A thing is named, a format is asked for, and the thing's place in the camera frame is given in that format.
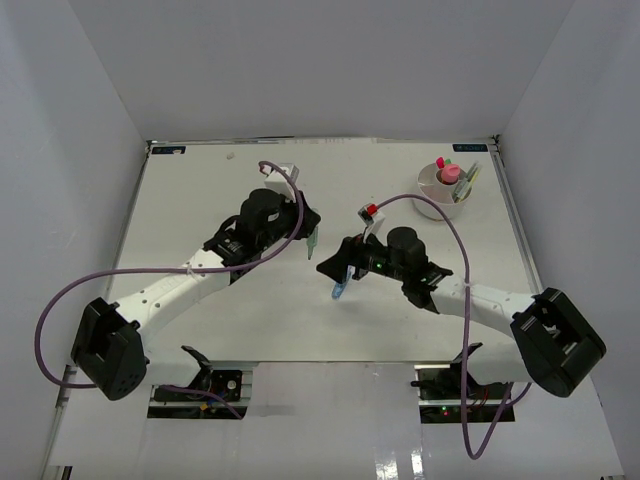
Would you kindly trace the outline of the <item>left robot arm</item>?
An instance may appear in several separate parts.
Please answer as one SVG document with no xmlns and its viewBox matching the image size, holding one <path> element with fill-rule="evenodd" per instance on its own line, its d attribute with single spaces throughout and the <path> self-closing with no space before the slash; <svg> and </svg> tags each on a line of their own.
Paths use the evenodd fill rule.
<svg viewBox="0 0 640 480">
<path fill-rule="evenodd" d="M 111 401 L 143 382 L 150 363 L 145 348 L 169 322 L 200 300 L 249 273 L 252 262 L 282 239 L 309 238 L 321 221 L 305 199 L 296 202 L 267 188 L 252 191 L 238 214 L 227 218 L 179 274 L 108 303 L 99 297 L 84 309 L 71 358 Z"/>
</svg>

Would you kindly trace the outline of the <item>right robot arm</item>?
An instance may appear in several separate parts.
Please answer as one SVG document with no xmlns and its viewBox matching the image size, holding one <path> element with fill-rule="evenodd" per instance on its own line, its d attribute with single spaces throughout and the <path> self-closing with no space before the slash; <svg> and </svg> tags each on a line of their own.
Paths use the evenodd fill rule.
<svg viewBox="0 0 640 480">
<path fill-rule="evenodd" d="M 346 237 L 316 269 L 339 284 L 368 273 L 396 280 L 415 307 L 469 319 L 507 336 L 507 342 L 494 347 L 471 344 L 452 361 L 452 388 L 466 399 L 494 383 L 533 383 L 567 398 L 607 352 L 564 292 L 547 288 L 527 294 L 467 285 L 432 262 L 409 227 L 392 229 L 385 242 L 374 235 Z"/>
</svg>

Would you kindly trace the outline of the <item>blue highlighter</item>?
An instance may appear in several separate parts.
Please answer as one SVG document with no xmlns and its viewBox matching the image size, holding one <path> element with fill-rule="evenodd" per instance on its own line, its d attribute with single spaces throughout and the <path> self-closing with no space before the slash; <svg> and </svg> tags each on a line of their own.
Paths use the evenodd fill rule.
<svg viewBox="0 0 640 480">
<path fill-rule="evenodd" d="M 336 282 L 331 292 L 331 298 L 333 300 L 339 300 L 343 293 L 345 292 L 349 281 L 352 278 L 354 269 L 352 266 L 349 266 L 346 270 L 346 276 L 343 282 Z"/>
</svg>

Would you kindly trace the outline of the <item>light green highlighter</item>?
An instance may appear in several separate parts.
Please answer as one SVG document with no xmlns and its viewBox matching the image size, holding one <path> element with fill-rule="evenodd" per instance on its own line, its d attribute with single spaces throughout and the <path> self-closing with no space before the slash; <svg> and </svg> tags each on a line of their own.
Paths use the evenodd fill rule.
<svg viewBox="0 0 640 480">
<path fill-rule="evenodd" d="M 316 226 L 306 239 L 307 259 L 311 260 L 318 244 L 319 227 Z"/>
</svg>

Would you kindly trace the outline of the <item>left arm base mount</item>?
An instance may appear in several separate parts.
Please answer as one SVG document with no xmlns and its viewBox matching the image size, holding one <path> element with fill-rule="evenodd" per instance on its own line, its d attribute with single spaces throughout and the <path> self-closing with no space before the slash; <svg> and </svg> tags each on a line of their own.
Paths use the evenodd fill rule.
<svg viewBox="0 0 640 480">
<path fill-rule="evenodd" d="M 251 396 L 248 370 L 215 366 L 191 346 L 181 347 L 198 365 L 187 387 L 152 390 L 147 417 L 173 420 L 242 420 Z"/>
</svg>

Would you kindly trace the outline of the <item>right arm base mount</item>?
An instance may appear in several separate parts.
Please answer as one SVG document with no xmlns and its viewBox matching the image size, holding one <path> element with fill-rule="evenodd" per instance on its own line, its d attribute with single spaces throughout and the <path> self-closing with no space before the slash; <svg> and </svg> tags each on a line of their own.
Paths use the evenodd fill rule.
<svg viewBox="0 0 640 480">
<path fill-rule="evenodd" d="M 458 354 L 448 363 L 414 366 L 410 386 L 417 391 L 422 424 L 459 424 L 462 419 L 461 363 Z M 478 384 L 467 375 L 466 412 L 469 423 L 490 423 L 507 391 L 506 383 Z"/>
</svg>

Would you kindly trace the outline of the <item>pink-lidded small jar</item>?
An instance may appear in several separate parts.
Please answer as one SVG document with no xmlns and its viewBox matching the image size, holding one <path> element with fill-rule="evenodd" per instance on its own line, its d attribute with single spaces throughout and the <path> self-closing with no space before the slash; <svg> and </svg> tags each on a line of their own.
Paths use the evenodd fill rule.
<svg viewBox="0 0 640 480">
<path fill-rule="evenodd" d="M 444 185 L 454 185 L 458 182 L 461 175 L 461 168 L 454 163 L 445 164 L 439 170 L 439 180 Z"/>
</svg>

